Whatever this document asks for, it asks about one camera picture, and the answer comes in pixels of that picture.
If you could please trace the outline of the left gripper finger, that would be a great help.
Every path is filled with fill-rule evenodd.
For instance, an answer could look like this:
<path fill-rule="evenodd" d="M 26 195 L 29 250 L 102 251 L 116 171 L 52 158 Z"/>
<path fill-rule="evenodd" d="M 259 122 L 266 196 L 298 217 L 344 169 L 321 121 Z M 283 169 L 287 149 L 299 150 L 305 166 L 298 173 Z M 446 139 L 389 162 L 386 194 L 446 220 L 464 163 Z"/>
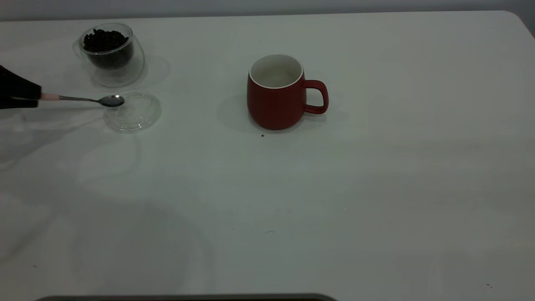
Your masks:
<path fill-rule="evenodd" d="M 0 95 L 22 99 L 40 99 L 42 87 L 0 66 Z"/>
<path fill-rule="evenodd" d="M 12 97 L 0 98 L 0 110 L 37 108 L 38 105 L 38 99 L 15 99 Z"/>

